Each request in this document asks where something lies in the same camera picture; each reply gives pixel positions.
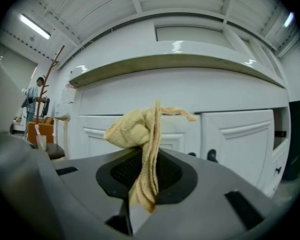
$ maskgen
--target ceiling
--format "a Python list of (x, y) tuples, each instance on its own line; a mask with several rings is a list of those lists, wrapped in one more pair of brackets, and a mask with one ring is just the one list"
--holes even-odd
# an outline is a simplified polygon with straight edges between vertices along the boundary
[[(0, 33), (49, 60), (65, 45), (59, 58), (64, 63), (117, 23), (181, 9), (239, 26), (275, 51), (280, 51), (299, 31), (295, 22), (283, 27), (289, 12), (279, 0), (19, 0), (8, 11)], [(39, 24), (51, 38), (46, 40), (29, 29), (20, 22), (20, 14)]]

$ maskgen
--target orange chair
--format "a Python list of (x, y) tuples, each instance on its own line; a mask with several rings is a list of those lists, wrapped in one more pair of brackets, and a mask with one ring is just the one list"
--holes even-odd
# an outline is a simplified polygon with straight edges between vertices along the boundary
[[(28, 123), (28, 141), (32, 144), (37, 143), (36, 138), (36, 129), (35, 129), (36, 122), (30, 121)], [(54, 143), (54, 120), (52, 117), (46, 117), (43, 122), (39, 122), (39, 131), (41, 135), (46, 135), (46, 143)]]

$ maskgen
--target black slot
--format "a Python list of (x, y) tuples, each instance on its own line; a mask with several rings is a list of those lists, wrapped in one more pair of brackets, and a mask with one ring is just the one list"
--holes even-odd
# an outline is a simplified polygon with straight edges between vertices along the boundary
[(186, 162), (159, 148), (156, 161), (156, 176), (159, 194), (156, 205), (177, 204), (183, 201), (196, 188), (198, 175)]
[(66, 167), (66, 168), (62, 168), (62, 169), (57, 169), (55, 171), (60, 176), (60, 175), (64, 175), (64, 174), (73, 173), (75, 171), (78, 171), (78, 169), (76, 167), (71, 166), (71, 167)]
[(276, 130), (274, 132), (275, 137), (287, 137), (287, 132), (283, 130)]
[(129, 200), (125, 200), (122, 204), (118, 215), (112, 216), (107, 222), (110, 227), (124, 233), (128, 236), (133, 235), (133, 230), (129, 218)]
[(129, 154), (102, 165), (97, 170), (95, 179), (108, 196), (127, 200), (141, 167), (142, 149), (136, 148)]
[(235, 213), (239, 216), (247, 230), (254, 228), (264, 220), (259, 212), (239, 191), (230, 191), (224, 196), (234, 209)]

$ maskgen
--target white shelf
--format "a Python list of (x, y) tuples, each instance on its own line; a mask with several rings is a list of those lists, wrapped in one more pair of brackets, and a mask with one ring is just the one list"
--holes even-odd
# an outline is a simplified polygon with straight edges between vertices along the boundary
[(72, 73), (74, 77), (70, 84), (78, 88), (128, 73), (167, 68), (228, 70), (285, 86), (272, 70), (248, 56), (229, 48), (196, 41), (156, 41), (123, 50), (116, 47), (113, 53), (105, 57), (78, 65)]

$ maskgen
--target person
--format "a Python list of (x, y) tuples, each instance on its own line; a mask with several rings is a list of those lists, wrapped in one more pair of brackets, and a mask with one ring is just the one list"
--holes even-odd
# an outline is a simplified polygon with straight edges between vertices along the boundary
[(28, 123), (31, 122), (34, 119), (35, 116), (35, 110), (36, 110), (36, 102), (39, 101), (38, 97), (38, 87), (41, 87), (44, 84), (44, 78), (39, 77), (36, 80), (36, 86), (31, 87), (28, 90), (27, 97), (32, 99), (32, 103), (29, 103), (26, 106), (26, 121), (25, 121), (25, 130), (24, 130), (24, 138), (27, 138), (28, 134)]

